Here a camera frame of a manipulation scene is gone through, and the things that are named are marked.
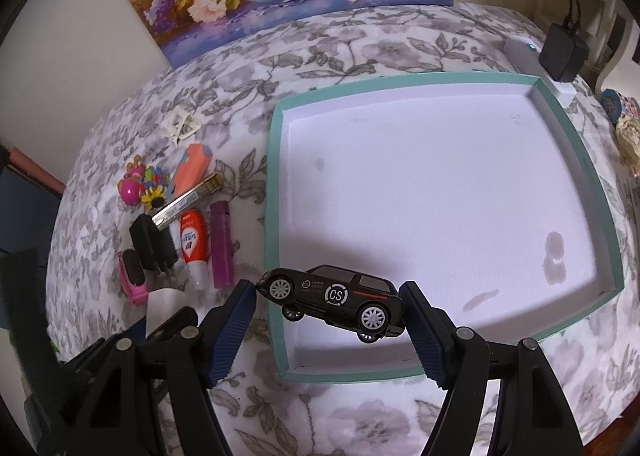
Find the pink smart watch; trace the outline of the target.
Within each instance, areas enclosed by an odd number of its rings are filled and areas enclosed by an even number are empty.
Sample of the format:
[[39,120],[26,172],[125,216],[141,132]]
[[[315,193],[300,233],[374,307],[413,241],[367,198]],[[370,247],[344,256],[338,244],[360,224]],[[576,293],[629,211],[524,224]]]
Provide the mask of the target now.
[[128,301],[135,306],[148,302],[148,277],[144,272],[137,252],[133,249],[120,251],[117,254],[120,286]]

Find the black power adapter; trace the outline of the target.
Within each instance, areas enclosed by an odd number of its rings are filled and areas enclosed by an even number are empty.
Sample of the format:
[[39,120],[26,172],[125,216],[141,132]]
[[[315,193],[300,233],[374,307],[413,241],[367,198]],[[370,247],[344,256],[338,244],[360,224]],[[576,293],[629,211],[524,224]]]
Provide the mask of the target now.
[[140,214],[130,225],[129,234],[142,267],[163,274],[171,283],[175,283],[172,267],[179,257],[169,229],[159,229],[151,216]]

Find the black toy car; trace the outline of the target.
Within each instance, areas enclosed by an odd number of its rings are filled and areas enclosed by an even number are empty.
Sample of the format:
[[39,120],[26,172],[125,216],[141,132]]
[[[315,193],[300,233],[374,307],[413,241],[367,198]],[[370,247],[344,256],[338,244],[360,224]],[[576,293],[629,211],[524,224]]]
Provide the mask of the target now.
[[397,338],[405,331],[398,291],[378,276],[327,264],[307,271],[278,267],[262,276],[257,291],[292,323],[317,318],[355,332],[363,343]]

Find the purple lighter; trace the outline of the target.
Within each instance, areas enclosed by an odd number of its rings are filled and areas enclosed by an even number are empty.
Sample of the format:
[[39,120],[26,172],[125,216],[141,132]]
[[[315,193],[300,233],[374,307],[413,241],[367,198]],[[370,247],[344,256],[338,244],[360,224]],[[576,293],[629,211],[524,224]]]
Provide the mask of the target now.
[[209,211],[210,258],[214,286],[217,289],[229,288],[235,284],[235,280],[228,202],[216,201],[210,205]]

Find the red white correction bottle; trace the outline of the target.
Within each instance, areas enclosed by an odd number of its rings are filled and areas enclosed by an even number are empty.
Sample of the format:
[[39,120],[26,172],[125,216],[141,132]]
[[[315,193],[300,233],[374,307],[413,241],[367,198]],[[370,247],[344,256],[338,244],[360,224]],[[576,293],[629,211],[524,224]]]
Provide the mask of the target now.
[[180,243],[190,282],[196,290],[205,290],[210,283],[207,235],[204,216],[197,209],[181,214]]

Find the colourful flower hair clips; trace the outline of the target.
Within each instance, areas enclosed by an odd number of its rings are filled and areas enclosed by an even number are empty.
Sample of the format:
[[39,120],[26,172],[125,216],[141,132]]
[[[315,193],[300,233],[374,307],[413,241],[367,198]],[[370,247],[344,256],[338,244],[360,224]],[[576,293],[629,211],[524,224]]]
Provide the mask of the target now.
[[140,200],[145,210],[151,212],[166,205],[169,176],[160,167],[149,165],[140,182]]

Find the silver harmonica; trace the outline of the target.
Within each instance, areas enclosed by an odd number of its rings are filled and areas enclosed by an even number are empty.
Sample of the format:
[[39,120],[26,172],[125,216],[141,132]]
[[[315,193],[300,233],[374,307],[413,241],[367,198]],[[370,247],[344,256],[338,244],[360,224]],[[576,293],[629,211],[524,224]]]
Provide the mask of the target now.
[[169,224],[178,219],[178,217],[186,210],[190,210],[203,198],[215,194],[224,186],[224,176],[215,173],[203,179],[198,185],[179,196],[168,205],[159,209],[157,213],[152,215],[152,222],[158,229],[164,229]]

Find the orange blue toy pouch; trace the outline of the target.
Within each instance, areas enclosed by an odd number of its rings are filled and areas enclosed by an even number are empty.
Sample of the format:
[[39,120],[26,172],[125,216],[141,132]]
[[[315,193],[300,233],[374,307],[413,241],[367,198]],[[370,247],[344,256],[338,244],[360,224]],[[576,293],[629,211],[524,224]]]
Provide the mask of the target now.
[[206,145],[194,143],[186,147],[169,185],[170,199],[174,200],[198,185],[206,174],[212,159],[212,150]]

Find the cream hair claw clip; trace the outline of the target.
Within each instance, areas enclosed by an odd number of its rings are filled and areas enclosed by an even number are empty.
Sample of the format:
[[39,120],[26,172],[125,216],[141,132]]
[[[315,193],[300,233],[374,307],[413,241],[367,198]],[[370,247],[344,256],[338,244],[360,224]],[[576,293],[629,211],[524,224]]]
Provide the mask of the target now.
[[178,107],[171,111],[162,125],[162,135],[174,145],[179,145],[193,136],[201,128],[201,123],[191,113]]

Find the pink dog toy figure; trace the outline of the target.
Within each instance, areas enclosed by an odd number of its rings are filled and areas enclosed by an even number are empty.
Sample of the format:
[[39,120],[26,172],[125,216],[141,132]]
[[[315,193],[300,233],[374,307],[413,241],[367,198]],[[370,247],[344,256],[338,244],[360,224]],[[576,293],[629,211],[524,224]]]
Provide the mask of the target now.
[[126,165],[125,175],[117,183],[120,199],[128,207],[134,207],[141,201],[141,186],[145,165],[140,156],[135,156]]

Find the grey floral blanket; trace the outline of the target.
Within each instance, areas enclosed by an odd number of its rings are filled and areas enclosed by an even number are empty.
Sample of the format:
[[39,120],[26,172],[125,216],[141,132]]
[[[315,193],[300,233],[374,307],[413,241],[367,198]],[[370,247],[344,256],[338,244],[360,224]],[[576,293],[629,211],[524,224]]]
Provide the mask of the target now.
[[136,213],[116,185],[162,133],[201,125],[230,205],[235,275],[331,264],[415,281],[484,338],[540,341],[580,435],[639,392],[639,254],[630,172],[596,93],[560,107],[503,52],[541,32],[516,12],[356,8],[258,32],[171,69],[99,119],[73,167],[47,272],[63,360],[129,328],[116,255]]

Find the teal rimmed white tray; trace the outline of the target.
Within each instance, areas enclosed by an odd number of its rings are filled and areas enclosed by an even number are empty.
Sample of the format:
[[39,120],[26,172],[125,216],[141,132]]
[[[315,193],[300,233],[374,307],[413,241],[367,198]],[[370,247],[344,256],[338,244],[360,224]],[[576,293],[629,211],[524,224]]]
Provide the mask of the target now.
[[624,289],[604,180],[536,76],[375,78],[286,98],[266,264],[412,280],[485,339],[543,339]]

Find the beige fabric flower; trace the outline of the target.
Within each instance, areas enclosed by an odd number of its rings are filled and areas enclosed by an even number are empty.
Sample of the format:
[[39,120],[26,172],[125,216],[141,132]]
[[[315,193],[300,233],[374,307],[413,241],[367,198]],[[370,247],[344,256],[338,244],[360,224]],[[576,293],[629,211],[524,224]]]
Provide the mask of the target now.
[[640,163],[640,122],[631,115],[617,120],[615,135],[618,147],[631,168],[639,168]]

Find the white power strip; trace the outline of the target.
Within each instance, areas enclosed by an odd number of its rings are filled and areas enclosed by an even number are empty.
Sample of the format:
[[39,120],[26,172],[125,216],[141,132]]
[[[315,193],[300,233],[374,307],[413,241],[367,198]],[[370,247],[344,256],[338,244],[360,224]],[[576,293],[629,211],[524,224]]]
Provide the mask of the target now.
[[558,82],[551,78],[539,62],[540,51],[538,45],[524,36],[510,36],[503,45],[503,54],[514,68],[523,74],[541,78],[561,107],[567,109],[576,97],[575,87],[570,82]]

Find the black plug charger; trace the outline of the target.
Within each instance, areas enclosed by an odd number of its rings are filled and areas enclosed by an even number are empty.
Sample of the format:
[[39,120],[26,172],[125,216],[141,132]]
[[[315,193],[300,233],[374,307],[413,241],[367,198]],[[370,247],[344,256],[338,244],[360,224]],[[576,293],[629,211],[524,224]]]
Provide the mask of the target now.
[[570,83],[578,75],[589,55],[586,42],[557,23],[549,26],[539,64],[555,82]]

